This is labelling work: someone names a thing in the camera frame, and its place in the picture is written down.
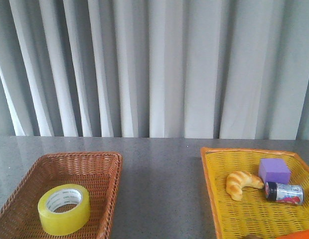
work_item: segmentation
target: croissant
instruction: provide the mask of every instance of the croissant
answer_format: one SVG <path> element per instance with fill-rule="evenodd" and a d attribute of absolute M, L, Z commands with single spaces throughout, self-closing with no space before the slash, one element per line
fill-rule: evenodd
<path fill-rule="evenodd" d="M 261 189 L 264 187 L 264 183 L 259 177 L 247 171 L 234 171 L 226 179 L 226 192 L 235 201 L 242 199 L 242 188 L 245 186 Z"/>

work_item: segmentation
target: tape roll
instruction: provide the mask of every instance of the tape roll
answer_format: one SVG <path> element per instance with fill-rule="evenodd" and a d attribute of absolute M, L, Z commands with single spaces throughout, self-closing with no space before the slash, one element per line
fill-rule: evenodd
<path fill-rule="evenodd" d="M 69 211 L 56 213 L 57 208 L 76 204 Z M 41 225 L 45 232 L 53 236 L 64 236 L 81 229 L 89 220 L 89 193 L 83 186 L 65 184 L 45 193 L 38 202 Z"/>

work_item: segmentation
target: purple cube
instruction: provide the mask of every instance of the purple cube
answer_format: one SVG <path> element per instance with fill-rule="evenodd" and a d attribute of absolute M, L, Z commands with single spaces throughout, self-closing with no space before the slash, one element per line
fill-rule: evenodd
<path fill-rule="evenodd" d="M 263 182 L 275 182 L 288 184 L 291 171 L 281 158 L 261 158 L 259 166 L 259 177 Z"/>

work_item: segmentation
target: can label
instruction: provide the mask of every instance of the can label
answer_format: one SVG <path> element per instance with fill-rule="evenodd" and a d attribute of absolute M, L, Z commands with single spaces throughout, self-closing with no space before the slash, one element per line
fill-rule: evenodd
<path fill-rule="evenodd" d="M 301 186 L 277 183 L 277 202 L 301 205 L 303 200 L 304 195 Z"/>
<path fill-rule="evenodd" d="M 265 184 L 265 197 L 269 198 L 269 195 L 270 195 L 270 187 L 269 187 L 269 184 L 266 183 Z"/>

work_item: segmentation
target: gray countertop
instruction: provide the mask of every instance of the gray countertop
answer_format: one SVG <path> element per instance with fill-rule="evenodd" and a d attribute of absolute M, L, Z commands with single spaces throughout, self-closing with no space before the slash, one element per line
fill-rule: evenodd
<path fill-rule="evenodd" d="M 214 239 L 203 146 L 293 151 L 309 165 L 309 141 L 0 136 L 0 209 L 44 154 L 117 151 L 124 166 L 111 238 Z"/>

